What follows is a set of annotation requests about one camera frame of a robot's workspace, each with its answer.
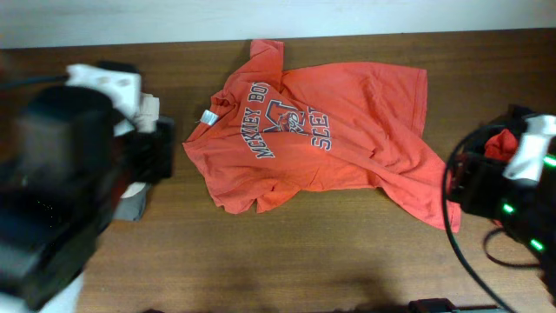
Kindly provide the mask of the orange soccer t-shirt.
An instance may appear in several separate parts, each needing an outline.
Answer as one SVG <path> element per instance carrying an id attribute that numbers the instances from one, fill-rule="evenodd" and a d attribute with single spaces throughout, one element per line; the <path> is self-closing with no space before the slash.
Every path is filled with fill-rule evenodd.
<path id="1" fill-rule="evenodd" d="M 435 228 L 458 230 L 443 205 L 444 162 L 424 142 L 427 72 L 385 63 L 285 70 L 285 45 L 254 40 L 183 148 L 218 207 L 265 212 L 300 191 L 383 190 Z"/>

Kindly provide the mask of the beige folded shorts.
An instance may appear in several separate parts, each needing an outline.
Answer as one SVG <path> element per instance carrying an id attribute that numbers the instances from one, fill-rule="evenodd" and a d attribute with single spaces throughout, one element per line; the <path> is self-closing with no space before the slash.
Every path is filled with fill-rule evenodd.
<path id="1" fill-rule="evenodd" d="M 138 112 L 133 121 L 138 126 L 140 133 L 152 133 L 156 130 L 156 121 L 159 118 L 160 100 L 151 94 L 142 94 Z M 132 183 L 122 194 L 121 199 L 130 198 L 139 194 L 146 188 L 146 183 Z"/>

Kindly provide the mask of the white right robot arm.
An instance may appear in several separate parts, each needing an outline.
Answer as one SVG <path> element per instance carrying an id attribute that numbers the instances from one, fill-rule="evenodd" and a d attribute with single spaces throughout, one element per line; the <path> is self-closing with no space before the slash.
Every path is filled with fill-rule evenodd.
<path id="1" fill-rule="evenodd" d="M 496 303 L 510 311 L 464 257 L 447 213 L 447 204 L 452 202 L 467 214 L 500 222 L 497 231 L 525 246 L 537 259 L 516 267 L 540 270 L 546 290 L 555 296 L 555 134 L 550 126 L 529 126 L 508 162 L 471 151 L 472 141 L 503 129 L 502 125 L 485 125 L 455 146 L 441 178 L 441 208 L 448 241 L 461 265 Z"/>

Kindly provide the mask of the red patterned garment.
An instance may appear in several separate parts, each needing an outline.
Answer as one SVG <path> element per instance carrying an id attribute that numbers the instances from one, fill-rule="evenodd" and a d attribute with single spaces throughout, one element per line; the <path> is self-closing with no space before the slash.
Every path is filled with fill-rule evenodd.
<path id="1" fill-rule="evenodd" d="M 510 130 L 503 129 L 499 134 L 486 141 L 484 156 L 502 162 L 509 162 L 516 153 L 518 146 L 519 142 L 515 135 Z"/>

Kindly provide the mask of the grey folded garment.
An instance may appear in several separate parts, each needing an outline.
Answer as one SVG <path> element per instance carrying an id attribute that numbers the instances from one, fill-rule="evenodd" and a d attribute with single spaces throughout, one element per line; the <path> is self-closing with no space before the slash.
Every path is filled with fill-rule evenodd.
<path id="1" fill-rule="evenodd" d="M 115 220 L 138 222 L 147 206 L 148 183 L 132 183 L 120 197 L 113 218 Z"/>

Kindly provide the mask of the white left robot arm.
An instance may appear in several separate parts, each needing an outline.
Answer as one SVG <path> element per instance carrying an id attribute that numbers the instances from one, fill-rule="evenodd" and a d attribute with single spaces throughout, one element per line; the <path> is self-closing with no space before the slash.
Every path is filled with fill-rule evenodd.
<path id="1" fill-rule="evenodd" d="M 20 149 L 1 182 L 1 295 L 38 311 L 96 252 L 133 183 L 171 177 L 175 124 L 116 136 L 111 99 L 85 87 L 51 86 L 17 120 Z"/>

